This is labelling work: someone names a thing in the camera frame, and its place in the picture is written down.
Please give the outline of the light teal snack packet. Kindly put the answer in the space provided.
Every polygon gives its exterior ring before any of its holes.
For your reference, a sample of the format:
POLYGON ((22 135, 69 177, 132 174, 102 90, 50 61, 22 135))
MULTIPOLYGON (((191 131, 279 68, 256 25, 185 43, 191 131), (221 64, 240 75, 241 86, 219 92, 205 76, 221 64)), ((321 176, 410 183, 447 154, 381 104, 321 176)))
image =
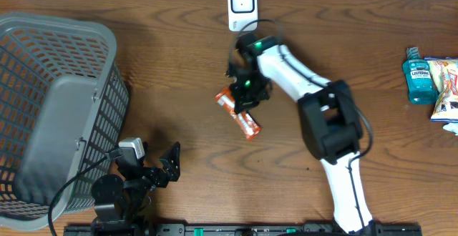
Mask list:
POLYGON ((450 122, 443 126, 443 129, 448 132, 453 132, 456 136, 458 135, 458 123, 450 122))

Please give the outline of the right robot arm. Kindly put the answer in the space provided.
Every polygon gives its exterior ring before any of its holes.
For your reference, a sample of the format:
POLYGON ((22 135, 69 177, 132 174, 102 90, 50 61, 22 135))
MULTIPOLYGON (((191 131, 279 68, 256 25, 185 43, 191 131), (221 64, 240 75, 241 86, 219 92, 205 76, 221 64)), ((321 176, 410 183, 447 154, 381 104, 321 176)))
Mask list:
POLYGON ((257 107, 277 84, 297 105, 304 144, 322 165, 333 198, 333 219, 346 234, 363 234, 373 220, 361 182, 360 146, 371 126, 354 103, 349 85, 307 68, 275 36, 239 35, 232 45, 243 65, 230 61, 230 93, 236 114, 257 107))

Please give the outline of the orange brown snack bar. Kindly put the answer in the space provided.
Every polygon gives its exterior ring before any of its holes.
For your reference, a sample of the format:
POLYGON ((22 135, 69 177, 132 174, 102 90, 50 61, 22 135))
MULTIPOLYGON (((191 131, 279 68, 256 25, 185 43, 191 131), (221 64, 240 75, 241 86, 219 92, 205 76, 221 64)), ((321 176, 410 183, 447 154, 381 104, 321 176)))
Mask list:
POLYGON ((237 122, 247 140, 254 139, 262 131, 262 127, 247 112, 235 113, 235 100, 230 89, 224 88, 214 96, 214 100, 237 122))

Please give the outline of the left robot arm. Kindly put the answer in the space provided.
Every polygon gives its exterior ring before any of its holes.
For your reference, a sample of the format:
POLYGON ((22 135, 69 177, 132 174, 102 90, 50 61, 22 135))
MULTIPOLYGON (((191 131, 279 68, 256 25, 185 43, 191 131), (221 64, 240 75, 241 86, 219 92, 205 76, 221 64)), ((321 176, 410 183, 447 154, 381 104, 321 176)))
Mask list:
POLYGON ((95 181, 91 193, 97 214, 90 235, 155 235, 154 226, 139 213, 149 192, 165 188, 180 177, 180 143, 175 142, 161 157, 161 167, 144 164, 147 146, 139 138, 122 140, 108 151, 108 160, 119 174, 107 174, 95 181))

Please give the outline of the blue mouthwash bottle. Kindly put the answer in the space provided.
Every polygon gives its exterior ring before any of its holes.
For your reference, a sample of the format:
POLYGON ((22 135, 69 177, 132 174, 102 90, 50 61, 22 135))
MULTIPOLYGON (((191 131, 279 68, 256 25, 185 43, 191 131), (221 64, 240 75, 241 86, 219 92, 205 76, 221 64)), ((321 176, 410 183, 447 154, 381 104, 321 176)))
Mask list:
POLYGON ((409 101, 412 104, 434 104, 437 91, 429 65, 421 58, 417 47, 406 50, 406 61, 402 64, 402 70, 406 77, 409 101))

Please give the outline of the large yellow snack bag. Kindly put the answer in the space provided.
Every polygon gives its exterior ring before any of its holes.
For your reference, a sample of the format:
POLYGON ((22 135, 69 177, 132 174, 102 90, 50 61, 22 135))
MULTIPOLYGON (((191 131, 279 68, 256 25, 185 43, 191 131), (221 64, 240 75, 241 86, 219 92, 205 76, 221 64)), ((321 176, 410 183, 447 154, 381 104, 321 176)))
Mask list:
POLYGON ((457 123, 457 58, 425 60, 439 92, 431 121, 457 123))

